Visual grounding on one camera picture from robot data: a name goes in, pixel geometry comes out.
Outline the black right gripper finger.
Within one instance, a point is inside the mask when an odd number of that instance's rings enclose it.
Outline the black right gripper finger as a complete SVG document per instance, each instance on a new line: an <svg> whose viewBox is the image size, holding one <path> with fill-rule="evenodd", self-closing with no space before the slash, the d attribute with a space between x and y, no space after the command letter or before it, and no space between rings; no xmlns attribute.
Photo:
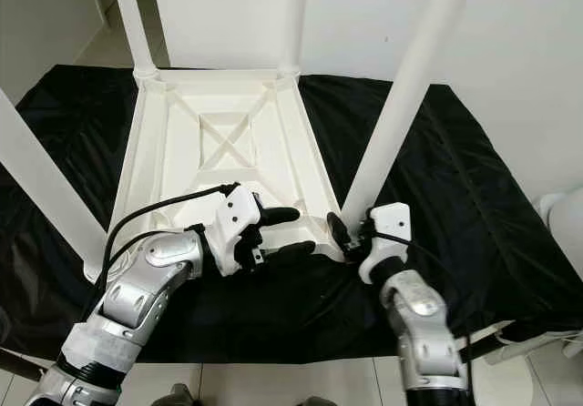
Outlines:
<svg viewBox="0 0 583 406"><path fill-rule="evenodd" d="M355 249L353 236L351 236L349 229L337 213L328 214L328 226L330 234L332 234L332 239L337 244L337 247L342 252L353 252Z"/></svg>

